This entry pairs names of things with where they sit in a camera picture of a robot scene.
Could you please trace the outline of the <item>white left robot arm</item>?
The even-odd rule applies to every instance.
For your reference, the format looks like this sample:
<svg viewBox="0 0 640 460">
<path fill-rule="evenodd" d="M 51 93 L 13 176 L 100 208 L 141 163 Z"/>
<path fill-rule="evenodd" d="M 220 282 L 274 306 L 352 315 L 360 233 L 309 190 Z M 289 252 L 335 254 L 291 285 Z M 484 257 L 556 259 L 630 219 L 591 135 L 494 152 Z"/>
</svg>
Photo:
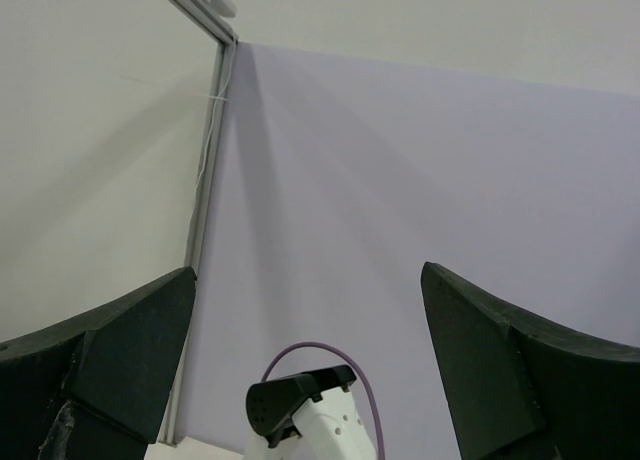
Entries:
<svg viewBox="0 0 640 460">
<path fill-rule="evenodd" d="M 316 459 L 375 459 L 377 453 L 351 386 L 348 365 L 306 371 L 255 383 L 245 401 L 252 429 L 245 459 L 289 459 L 299 443 Z"/>
</svg>

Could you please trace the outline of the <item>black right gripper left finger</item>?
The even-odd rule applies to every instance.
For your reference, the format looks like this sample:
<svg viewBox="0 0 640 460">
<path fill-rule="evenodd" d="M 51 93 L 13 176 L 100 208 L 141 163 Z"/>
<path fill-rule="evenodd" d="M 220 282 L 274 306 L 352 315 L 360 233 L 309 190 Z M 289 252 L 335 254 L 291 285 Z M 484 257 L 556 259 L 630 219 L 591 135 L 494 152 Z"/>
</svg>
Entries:
<svg viewBox="0 0 640 460">
<path fill-rule="evenodd" d="M 156 442 L 191 321 L 176 269 L 1 345 L 4 459 L 142 459 Z"/>
</svg>

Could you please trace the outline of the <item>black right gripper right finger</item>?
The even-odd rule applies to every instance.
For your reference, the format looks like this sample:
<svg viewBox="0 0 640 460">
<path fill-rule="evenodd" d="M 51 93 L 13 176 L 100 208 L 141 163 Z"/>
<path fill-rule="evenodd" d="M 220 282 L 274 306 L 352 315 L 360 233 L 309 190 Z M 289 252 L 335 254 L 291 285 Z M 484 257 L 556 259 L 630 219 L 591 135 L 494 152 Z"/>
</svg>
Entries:
<svg viewBox="0 0 640 460">
<path fill-rule="evenodd" d="M 639 350 L 510 304 L 427 262 L 429 333 L 464 459 L 636 459 Z"/>
</svg>

